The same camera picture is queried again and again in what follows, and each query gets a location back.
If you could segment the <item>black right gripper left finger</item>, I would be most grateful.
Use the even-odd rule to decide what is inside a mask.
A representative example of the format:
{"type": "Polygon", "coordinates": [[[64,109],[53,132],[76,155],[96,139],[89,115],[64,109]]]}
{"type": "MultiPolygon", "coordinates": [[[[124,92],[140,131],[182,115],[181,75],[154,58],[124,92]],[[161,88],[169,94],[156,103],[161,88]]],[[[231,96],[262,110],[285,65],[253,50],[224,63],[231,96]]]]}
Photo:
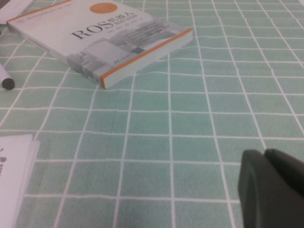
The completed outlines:
{"type": "Polygon", "coordinates": [[[242,154],[238,195],[246,228],[302,228],[304,197],[257,150],[242,154]]]}

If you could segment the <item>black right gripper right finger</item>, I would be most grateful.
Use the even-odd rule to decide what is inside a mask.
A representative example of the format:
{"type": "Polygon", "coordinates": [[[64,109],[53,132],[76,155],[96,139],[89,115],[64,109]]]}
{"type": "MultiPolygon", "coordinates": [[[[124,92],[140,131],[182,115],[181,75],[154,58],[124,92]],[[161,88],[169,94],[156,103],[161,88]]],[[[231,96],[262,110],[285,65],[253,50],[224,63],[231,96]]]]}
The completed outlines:
{"type": "Polygon", "coordinates": [[[304,163],[277,149],[266,149],[264,156],[287,185],[304,196],[304,163]]]}

